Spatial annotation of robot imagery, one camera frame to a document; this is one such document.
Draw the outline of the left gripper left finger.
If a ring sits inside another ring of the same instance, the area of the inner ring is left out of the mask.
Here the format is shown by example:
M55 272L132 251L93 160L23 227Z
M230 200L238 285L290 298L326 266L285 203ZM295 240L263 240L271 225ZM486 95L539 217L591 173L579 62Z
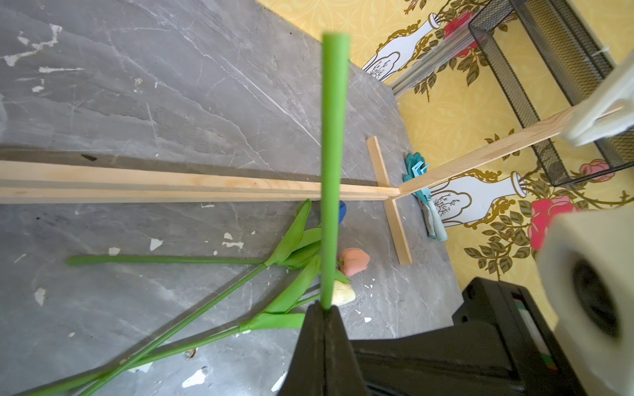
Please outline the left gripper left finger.
M292 362L278 395L325 394L325 315L320 303L306 314Z

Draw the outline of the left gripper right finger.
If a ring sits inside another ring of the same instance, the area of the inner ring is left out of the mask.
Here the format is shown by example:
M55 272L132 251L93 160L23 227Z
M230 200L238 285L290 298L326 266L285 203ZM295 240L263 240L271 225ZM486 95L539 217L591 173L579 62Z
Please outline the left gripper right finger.
M338 307L324 312L324 395L368 395Z

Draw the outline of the yellow artificial tulip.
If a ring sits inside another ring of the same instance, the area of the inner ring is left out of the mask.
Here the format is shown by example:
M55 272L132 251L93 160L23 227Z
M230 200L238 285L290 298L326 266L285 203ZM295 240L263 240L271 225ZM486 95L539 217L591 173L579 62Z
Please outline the yellow artificial tulip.
M323 34L320 290L320 303L323 310L331 308L335 289L349 48L349 35L333 31Z

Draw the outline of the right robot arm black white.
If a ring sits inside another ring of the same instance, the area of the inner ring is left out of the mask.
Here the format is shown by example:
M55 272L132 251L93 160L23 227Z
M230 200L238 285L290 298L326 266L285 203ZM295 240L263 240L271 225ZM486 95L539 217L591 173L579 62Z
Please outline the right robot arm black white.
M527 288L473 279L453 325L404 338L354 340L374 395L584 395Z

